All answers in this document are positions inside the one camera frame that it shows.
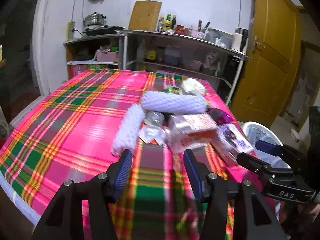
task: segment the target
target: dark bottle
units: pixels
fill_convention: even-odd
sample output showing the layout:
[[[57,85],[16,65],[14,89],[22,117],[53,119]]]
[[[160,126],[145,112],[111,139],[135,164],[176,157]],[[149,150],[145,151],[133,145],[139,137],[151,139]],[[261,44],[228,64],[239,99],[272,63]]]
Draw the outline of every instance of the dark bottle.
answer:
[[[171,29],[172,30],[174,30],[174,27],[175,27],[175,25],[176,25],[176,15],[174,14],[173,15],[173,19],[172,19],[172,21],[171,21]]]

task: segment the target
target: door handle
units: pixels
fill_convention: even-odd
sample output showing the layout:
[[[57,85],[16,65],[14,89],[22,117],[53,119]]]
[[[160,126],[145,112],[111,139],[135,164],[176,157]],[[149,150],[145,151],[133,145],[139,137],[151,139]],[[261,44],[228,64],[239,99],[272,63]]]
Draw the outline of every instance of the door handle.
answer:
[[[257,46],[262,46],[263,48],[265,48],[266,46],[263,44],[263,43],[260,43],[260,42],[258,42],[258,36],[256,35],[255,37],[254,37],[254,40],[253,40],[253,47],[252,47],[252,50],[251,50],[251,52],[252,53],[255,53],[256,52],[256,49],[257,49]]]

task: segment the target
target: stainless steel pot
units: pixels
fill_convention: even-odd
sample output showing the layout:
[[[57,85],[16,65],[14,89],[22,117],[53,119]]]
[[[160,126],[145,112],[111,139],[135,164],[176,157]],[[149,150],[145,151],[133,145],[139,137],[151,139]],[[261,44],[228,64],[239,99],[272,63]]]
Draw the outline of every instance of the stainless steel pot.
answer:
[[[83,26],[104,25],[106,23],[105,18],[103,14],[94,12],[84,19]]]

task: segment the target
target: power outlet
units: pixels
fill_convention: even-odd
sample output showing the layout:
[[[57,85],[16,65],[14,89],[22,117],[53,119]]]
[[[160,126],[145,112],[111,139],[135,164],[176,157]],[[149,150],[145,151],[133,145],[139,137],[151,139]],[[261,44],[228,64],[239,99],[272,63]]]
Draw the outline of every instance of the power outlet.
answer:
[[[75,22],[68,22],[67,24],[67,41],[73,40],[75,38],[75,33],[72,31],[76,26]]]

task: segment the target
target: door panel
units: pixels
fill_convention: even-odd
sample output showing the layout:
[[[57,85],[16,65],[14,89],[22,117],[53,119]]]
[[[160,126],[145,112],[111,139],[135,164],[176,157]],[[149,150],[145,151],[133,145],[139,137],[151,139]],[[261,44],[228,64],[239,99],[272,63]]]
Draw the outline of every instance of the door panel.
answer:
[[[238,121],[270,127],[293,84],[300,59],[299,14],[290,0],[256,0],[253,61],[245,64],[231,111]]]

